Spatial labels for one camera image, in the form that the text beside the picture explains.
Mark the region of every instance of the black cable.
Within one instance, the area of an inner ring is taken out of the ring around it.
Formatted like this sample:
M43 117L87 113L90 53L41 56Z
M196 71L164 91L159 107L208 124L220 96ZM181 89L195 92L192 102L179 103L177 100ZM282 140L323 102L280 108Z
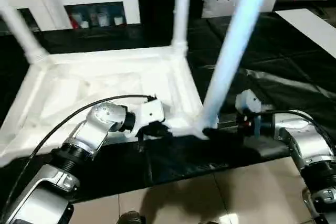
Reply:
M63 121L61 121L59 124L57 124L43 139L41 142L39 142L39 144L36 146L36 148L33 150L33 152L31 153L30 157L28 158L27 163L25 164L24 168L22 169L21 173L19 174L19 176L17 177L8 197L6 200L6 203L3 207L3 212L1 214L1 220L0 223L3 223L3 218L5 216L5 212L8 209L11 201L12 201L12 197L13 197L13 193L18 185L18 183L20 182L22 176L24 175L25 171L27 170L27 167L29 166L29 164L31 163L32 159L36 156L36 154L38 153L38 151L41 149L41 147L44 145L44 143L51 137L51 135L53 135L59 128L61 128L66 122L68 122L71 118L73 118L75 115L79 114L80 112L88 109L89 107L95 106L99 103L102 102L107 102L107 101L111 101L111 100L116 100L116 99L123 99L123 98L147 98L147 99L151 99L152 97L150 95L143 95L143 94L126 94L126 95L118 95L115 97L109 97L109 98L104 98L98 101L95 101L93 103L87 104L84 107L81 107L80 109L76 110L74 113L70 114L68 117L66 117Z
M310 122L312 125L314 125L315 128L318 130L318 132L325 139L328 146L332 149L333 153L336 154L333 139L329 136L329 134L326 132L326 130L318 122L316 122L313 118L311 118L311 117L309 117L309 116L307 116L303 113L300 113L300 112L297 112L297 111L292 111L292 110L269 110L269 111L264 111L264 112L252 113L252 115L258 116L258 115L270 115L270 114L282 114L282 113L298 115L298 116L302 117L303 119L305 119L306 121Z

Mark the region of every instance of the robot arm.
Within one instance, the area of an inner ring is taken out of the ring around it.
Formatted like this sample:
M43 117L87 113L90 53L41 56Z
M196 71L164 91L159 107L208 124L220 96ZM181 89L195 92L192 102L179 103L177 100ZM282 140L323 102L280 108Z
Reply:
M268 135L288 145L290 155L307 185L302 197L312 217L321 223L336 223L334 148L325 135L321 135L316 126L307 120L311 117L301 111L293 111L297 114L261 113L253 116L253 113L261 112L262 105L251 90L237 96L236 108L241 133Z
M140 105L133 112L112 102L100 103L90 110L61 148L52 150L52 160L44 165L11 205L6 224L68 223L73 206L64 195L80 186L85 167L91 163L110 131L138 131L152 122L164 121L159 100Z

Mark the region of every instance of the black tablecloth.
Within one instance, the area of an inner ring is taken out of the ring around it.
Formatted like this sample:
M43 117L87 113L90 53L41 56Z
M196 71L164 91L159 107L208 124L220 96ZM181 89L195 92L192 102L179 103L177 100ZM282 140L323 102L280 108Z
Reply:
M190 68L202 99L229 24L229 17L199 19L188 29ZM84 52L169 45L172 31L157 31L141 25L92 30L63 30L37 33L50 53ZM0 74L3 96L0 120L5 115L28 69L19 45L11 36L0 38ZM276 14L262 14L240 64L228 97L221 109L221 122L235 113L235 97L252 89L263 103L276 109L299 109L311 114L336 139L336 59ZM73 201L122 193L230 167L249 165L288 155L282 143L261 137L245 140L234 162L224 155L225 140L213 145L192 136L147 141L146 155L137 143L106 145L88 167L87 176ZM26 181L50 159L36 158ZM0 205L25 159L0 169Z

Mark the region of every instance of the beige floor tile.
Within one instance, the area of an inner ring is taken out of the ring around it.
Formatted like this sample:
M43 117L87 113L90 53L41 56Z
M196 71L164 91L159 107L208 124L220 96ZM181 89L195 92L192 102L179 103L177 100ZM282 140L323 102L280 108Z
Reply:
M291 158L215 174L232 224L299 224L310 219Z
M231 224L213 175L131 191L119 201L120 214L138 211L146 224Z
M77 203L74 207L70 224L115 224L119 219L118 195Z

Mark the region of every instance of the white cabinet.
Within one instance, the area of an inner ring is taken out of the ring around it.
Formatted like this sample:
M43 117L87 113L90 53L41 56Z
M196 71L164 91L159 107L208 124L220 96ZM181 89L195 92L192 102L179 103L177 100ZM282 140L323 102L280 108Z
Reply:
M57 29L140 23L138 0L43 0Z
M55 30L54 22L42 0L8 0L18 9L32 31ZM2 21L0 34L9 34L9 30Z
M138 0L9 0L33 31L140 23ZM0 22L1 30L6 30Z

